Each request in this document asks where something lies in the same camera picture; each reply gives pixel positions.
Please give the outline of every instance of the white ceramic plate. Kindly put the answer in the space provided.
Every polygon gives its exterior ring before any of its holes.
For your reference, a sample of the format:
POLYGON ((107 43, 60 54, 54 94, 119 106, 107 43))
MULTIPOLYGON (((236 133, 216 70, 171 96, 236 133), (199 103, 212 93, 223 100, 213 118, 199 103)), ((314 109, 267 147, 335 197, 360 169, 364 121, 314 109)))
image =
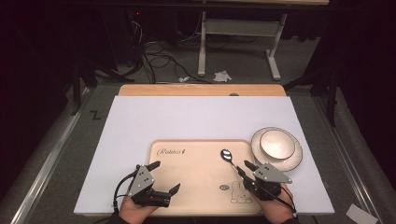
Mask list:
POLYGON ((271 163, 273 166, 275 166, 276 169, 282 172, 290 171, 294 168, 296 168, 301 160, 303 159, 303 149, 301 147, 301 144, 295 138, 291 133, 288 133, 287 131, 275 127, 268 127, 268 128, 263 128, 258 130, 256 133, 254 133, 252 139, 251 139, 251 149, 253 150, 253 154, 256 157, 256 159, 261 163, 264 164, 266 162, 271 163), (292 153, 291 156, 289 156, 286 159, 276 159, 274 157, 271 157, 267 153, 262 150, 262 144, 265 146, 264 142, 261 142, 262 136, 271 131, 278 131, 285 133, 290 137, 290 139, 294 143, 294 153, 292 153))

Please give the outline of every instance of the white table surface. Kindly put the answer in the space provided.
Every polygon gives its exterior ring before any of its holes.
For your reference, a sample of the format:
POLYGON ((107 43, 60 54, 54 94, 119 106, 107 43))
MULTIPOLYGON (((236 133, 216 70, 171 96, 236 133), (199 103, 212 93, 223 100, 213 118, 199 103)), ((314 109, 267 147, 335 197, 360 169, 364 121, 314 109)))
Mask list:
MULTIPOLYGON (((298 213, 333 213, 294 107, 285 96, 116 96, 74 212, 112 213, 116 186, 137 164, 146 164, 150 145, 157 139, 250 142, 265 127, 288 131, 303 147, 300 165, 285 173, 293 180, 288 187, 298 213)), ((126 181, 119 194, 128 185, 126 181)))

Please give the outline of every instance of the spoon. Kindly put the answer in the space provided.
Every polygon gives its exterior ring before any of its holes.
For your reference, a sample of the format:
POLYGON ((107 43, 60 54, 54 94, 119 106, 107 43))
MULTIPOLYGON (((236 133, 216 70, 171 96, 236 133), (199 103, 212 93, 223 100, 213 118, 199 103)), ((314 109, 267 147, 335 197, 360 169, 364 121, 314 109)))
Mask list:
POLYGON ((224 149, 221 151, 220 154, 221 154, 221 157, 222 157, 225 161, 229 162, 229 163, 233 166, 233 168, 235 168, 235 170, 237 170, 237 169, 236 169, 236 166, 233 164, 233 154, 231 154, 231 151, 230 151, 230 150, 224 148, 224 149))

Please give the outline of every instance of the gray carpet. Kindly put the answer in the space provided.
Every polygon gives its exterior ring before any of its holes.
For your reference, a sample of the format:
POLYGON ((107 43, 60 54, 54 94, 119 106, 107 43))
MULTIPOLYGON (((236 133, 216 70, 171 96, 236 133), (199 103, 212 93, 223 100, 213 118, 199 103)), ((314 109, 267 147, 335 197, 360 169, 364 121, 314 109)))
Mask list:
MULTIPOLYGON (((263 46, 269 44, 268 39, 261 39, 251 43, 241 41, 251 38, 239 37, 225 48, 216 49, 222 45, 218 41, 208 41, 211 48, 207 50, 206 81, 214 82, 214 73, 226 70, 232 80, 228 83, 275 83, 265 61, 263 46)), ((299 77, 309 62, 310 56, 317 41, 298 42, 296 39, 282 40, 276 52, 276 61, 282 80, 279 84, 286 84, 299 77)), ((156 52, 159 46, 153 46, 148 51, 156 52)), ((182 64, 191 75, 197 72, 198 47, 183 46, 178 48, 164 45, 164 52, 172 55, 182 64)), ((156 65, 166 64, 166 60, 153 61, 156 65)), ((184 77, 182 68, 175 67, 172 63, 162 68, 154 69, 158 82, 177 82, 179 77, 184 77)), ((148 83, 149 75, 144 69, 131 76, 138 83, 148 83)), ((112 100, 117 94, 120 83, 112 80, 100 79, 99 86, 92 90, 92 96, 88 103, 81 109, 81 117, 68 137, 64 145, 64 153, 54 170, 45 191, 41 195, 35 209, 31 212, 27 223, 93 223, 98 217, 84 217, 73 214, 79 191, 82 187, 85 175, 88 172, 92 156, 99 141, 101 132, 106 122, 106 117, 111 107, 112 100)), ((351 187, 347 170, 338 152, 336 141, 332 137, 332 128, 327 125, 323 118, 318 101, 322 99, 312 98, 307 91, 309 86, 300 86, 288 91, 288 95, 294 104, 297 116, 302 124, 303 131, 318 170, 329 193, 335 214, 328 216, 300 217, 302 223, 354 223, 346 216, 348 207, 354 203, 361 206, 356 196, 355 189, 351 187)), ((335 110, 336 131, 352 158, 356 170, 359 172, 361 181, 373 199, 378 214, 383 223, 396 223, 396 216, 392 209, 396 207, 395 192, 387 178, 376 163, 370 149, 362 139, 359 129, 350 116, 341 92, 338 93, 337 107, 335 110)), ((70 114, 70 106, 66 108, 64 118, 70 114)), ((55 139, 54 133, 61 132, 64 126, 63 119, 54 124, 48 139, 55 139)), ((37 148, 34 156, 26 164, 23 173, 19 176, 7 197, 0 204, 0 223, 10 223, 18 210, 21 202, 31 187, 41 165, 50 153, 51 144, 45 140, 37 148)), ((148 218, 147 223, 262 223, 261 217, 239 218, 148 218)))

